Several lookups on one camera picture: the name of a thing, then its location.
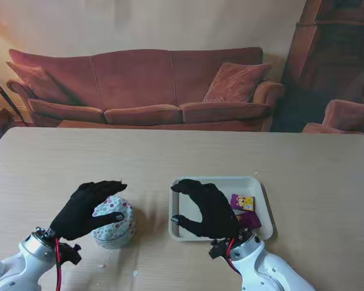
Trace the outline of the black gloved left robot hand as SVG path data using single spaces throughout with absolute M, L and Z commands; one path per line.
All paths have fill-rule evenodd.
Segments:
M 126 188 L 127 185 L 121 181 L 81 184 L 52 221 L 49 227 L 51 239 L 64 238 L 73 241 L 99 227 L 122 221 L 124 215 L 120 212 L 93 216 L 93 211 L 108 197 L 122 192 Z

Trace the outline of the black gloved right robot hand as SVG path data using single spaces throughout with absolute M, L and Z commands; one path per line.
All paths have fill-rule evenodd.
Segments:
M 227 198 L 215 184 L 182 179 L 170 189 L 187 195 L 198 206 L 202 215 L 200 222 L 190 220 L 183 215 L 174 215 L 171 218 L 174 224 L 198 237 L 232 239 L 238 236 L 240 223 Z

